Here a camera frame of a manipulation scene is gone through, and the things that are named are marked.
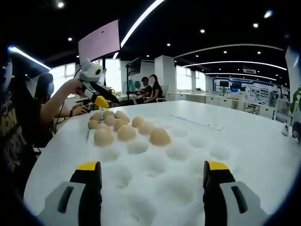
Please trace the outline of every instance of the cable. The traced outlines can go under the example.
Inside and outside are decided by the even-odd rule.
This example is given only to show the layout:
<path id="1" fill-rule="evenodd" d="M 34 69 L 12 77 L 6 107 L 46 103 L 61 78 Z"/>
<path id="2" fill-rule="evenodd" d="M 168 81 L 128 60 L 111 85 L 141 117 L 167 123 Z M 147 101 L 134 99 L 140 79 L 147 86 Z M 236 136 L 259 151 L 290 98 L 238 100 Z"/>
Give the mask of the cable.
<path id="1" fill-rule="evenodd" d="M 75 78 L 76 74 L 80 71 L 80 69 L 81 69 L 81 67 L 75 72 L 75 74 L 74 74 L 74 76 L 73 76 L 73 79 Z M 62 105 L 62 108 L 61 108 L 61 110 L 60 110 L 60 113 L 58 114 L 57 119 L 56 119 L 55 133 L 57 133 L 57 131 L 56 131 L 56 126 L 58 125 L 58 119 L 60 118 L 60 115 L 61 115 L 61 113 L 62 113 L 62 109 L 63 109 L 63 107 L 64 107 L 64 104 L 65 104 L 65 101 L 64 101 L 64 103 L 63 103 L 63 105 Z"/>

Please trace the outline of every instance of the person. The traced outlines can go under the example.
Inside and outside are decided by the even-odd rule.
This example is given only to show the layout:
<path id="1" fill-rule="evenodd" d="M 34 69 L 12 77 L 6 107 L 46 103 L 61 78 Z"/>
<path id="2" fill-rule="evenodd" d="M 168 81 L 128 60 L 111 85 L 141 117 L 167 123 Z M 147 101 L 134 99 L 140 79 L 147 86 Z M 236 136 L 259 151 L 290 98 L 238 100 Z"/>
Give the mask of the person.
<path id="1" fill-rule="evenodd" d="M 84 97 L 79 79 L 67 81 L 45 104 L 39 105 L 27 89 L 21 75 L 13 78 L 13 66 L 7 47 L 0 48 L 0 167 L 16 195 L 22 199 L 29 174 L 37 160 L 32 134 L 47 126 L 70 94 Z"/>
<path id="2" fill-rule="evenodd" d="M 140 91 L 142 92 L 137 92 L 137 95 L 142 95 L 143 97 L 136 99 L 136 103 L 137 104 L 143 104 L 144 103 L 144 98 L 145 97 L 150 97 L 151 96 L 151 86 L 149 85 L 149 78 L 148 77 L 143 77 L 141 79 L 142 83 L 143 83 L 143 87 Z"/>
<path id="3" fill-rule="evenodd" d="M 54 92 L 53 76 L 50 73 L 43 73 L 39 76 L 37 87 L 34 95 L 34 100 L 38 105 L 44 105 L 49 101 Z M 65 118 L 72 117 L 78 114 L 86 114 L 87 108 L 85 106 L 74 106 L 71 111 L 64 110 L 60 112 L 58 109 L 55 117 Z M 55 121 L 52 120 L 48 125 L 39 125 L 39 127 L 32 133 L 32 142 L 35 147 L 46 147 L 48 142 L 52 139 L 53 133 L 56 133 Z"/>
<path id="4" fill-rule="evenodd" d="M 157 98 L 163 98 L 163 91 L 155 74 L 150 76 L 150 83 L 153 84 L 151 96 L 144 103 L 155 103 Z"/>

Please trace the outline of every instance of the desk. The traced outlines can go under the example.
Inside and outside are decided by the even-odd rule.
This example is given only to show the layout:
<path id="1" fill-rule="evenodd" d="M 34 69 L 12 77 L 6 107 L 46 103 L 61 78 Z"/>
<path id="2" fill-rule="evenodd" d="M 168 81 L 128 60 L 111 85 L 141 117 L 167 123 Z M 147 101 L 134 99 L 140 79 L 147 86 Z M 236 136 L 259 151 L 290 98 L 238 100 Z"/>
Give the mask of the desk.
<path id="1" fill-rule="evenodd" d="M 228 142 L 239 150 L 237 181 L 247 184 L 261 199 L 267 213 L 273 213 L 289 191 L 300 164 L 300 146 L 281 134 L 282 124 L 229 108 L 189 101 L 116 107 L 131 119 L 178 115 L 190 121 L 217 123 L 222 131 L 205 128 L 200 133 L 188 124 L 186 129 L 216 143 Z M 44 208 L 45 198 L 62 182 L 69 181 L 76 167 L 87 160 L 87 122 L 93 112 L 70 118 L 49 142 L 28 179 L 24 201 L 34 215 Z"/>

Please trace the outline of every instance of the black ceiling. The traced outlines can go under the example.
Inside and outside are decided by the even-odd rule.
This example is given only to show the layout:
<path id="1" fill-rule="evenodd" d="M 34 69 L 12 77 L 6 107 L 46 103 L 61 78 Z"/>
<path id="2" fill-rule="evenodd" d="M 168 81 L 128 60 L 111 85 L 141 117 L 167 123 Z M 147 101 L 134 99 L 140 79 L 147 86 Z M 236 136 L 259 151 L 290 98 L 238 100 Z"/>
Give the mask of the black ceiling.
<path id="1" fill-rule="evenodd" d="M 10 44 L 49 67 L 71 63 L 78 60 L 77 43 L 81 38 L 119 19 L 122 41 L 132 24 L 153 1 L 64 0 L 63 9 L 55 6 L 55 0 L 13 1 L 14 5 L 10 7 L 14 14 L 6 24 Z M 122 60 L 136 57 L 153 60 L 162 54 L 175 57 L 198 49 L 240 43 L 270 45 L 286 50 L 294 29 L 298 28 L 298 13 L 294 8 L 290 3 L 277 6 L 262 1 L 165 0 L 138 27 L 119 57 Z M 269 9 L 273 10 L 273 15 L 264 19 L 263 15 Z M 253 23 L 258 23 L 259 27 L 254 28 Z M 72 37 L 73 41 L 69 42 L 68 37 Z M 21 57 L 13 60 L 18 65 L 14 67 L 14 74 L 32 71 L 33 64 L 29 65 L 28 61 L 21 60 Z M 176 60 L 178 65 L 238 60 L 286 67 L 285 51 L 249 46 L 212 49 Z M 226 63 L 201 65 L 193 69 L 204 69 L 206 73 L 238 73 L 240 69 L 239 73 L 242 73 L 243 67 L 260 71 L 257 75 L 277 79 L 279 85 L 287 83 L 289 86 L 287 71 L 265 65 Z"/>

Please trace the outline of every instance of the pink screen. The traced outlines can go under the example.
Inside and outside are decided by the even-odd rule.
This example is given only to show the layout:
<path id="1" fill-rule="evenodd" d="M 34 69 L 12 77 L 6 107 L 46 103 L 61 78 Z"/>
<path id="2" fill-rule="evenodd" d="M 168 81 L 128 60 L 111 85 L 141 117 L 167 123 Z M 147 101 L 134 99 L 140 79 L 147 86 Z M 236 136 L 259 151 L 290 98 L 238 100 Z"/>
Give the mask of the pink screen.
<path id="1" fill-rule="evenodd" d="M 93 31 L 79 41 L 79 61 L 94 60 L 120 50 L 118 20 Z"/>

